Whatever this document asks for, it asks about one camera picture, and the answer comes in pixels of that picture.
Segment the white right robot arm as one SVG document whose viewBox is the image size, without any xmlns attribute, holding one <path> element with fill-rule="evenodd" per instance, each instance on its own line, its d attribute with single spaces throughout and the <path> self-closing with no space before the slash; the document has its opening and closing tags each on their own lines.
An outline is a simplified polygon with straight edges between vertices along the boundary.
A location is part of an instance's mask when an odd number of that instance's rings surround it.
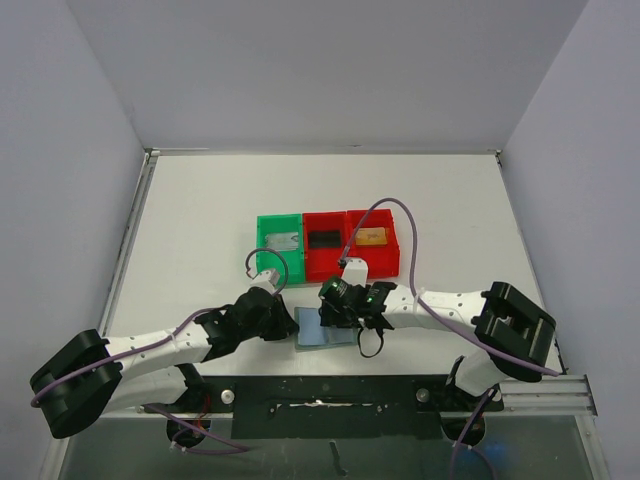
<svg viewBox="0 0 640 480">
<path fill-rule="evenodd" d="M 546 366 L 556 321 L 512 285 L 485 291 L 417 292 L 393 282 L 350 284 L 333 276 L 319 290 L 321 323 L 338 328 L 448 330 L 478 349 L 454 363 L 448 402 L 469 408 L 505 379 L 537 383 L 560 372 Z"/>
</svg>

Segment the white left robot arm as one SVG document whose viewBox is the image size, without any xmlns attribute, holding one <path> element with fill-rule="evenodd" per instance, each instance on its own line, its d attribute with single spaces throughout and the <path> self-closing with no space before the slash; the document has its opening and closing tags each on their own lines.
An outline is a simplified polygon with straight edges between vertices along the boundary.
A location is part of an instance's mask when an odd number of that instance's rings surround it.
<svg viewBox="0 0 640 480">
<path fill-rule="evenodd" d="M 144 404 L 192 412 L 209 389 L 197 365 L 234 353 L 247 340 L 284 340 L 299 330 L 281 295 L 252 287 L 235 303 L 204 308 L 179 326 L 149 334 L 76 334 L 31 377 L 31 405 L 56 439 L 80 433 L 102 414 Z"/>
</svg>

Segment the grey-green card holder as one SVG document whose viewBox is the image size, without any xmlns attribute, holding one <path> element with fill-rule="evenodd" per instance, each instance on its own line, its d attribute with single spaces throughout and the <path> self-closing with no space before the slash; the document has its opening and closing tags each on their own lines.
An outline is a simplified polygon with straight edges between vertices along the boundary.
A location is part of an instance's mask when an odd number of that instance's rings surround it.
<svg viewBox="0 0 640 480">
<path fill-rule="evenodd" d="M 295 340 L 295 348 L 298 351 L 346 347 L 356 344 L 355 330 L 322 326 L 319 310 L 316 308 L 295 307 L 294 320 L 299 327 Z"/>
</svg>

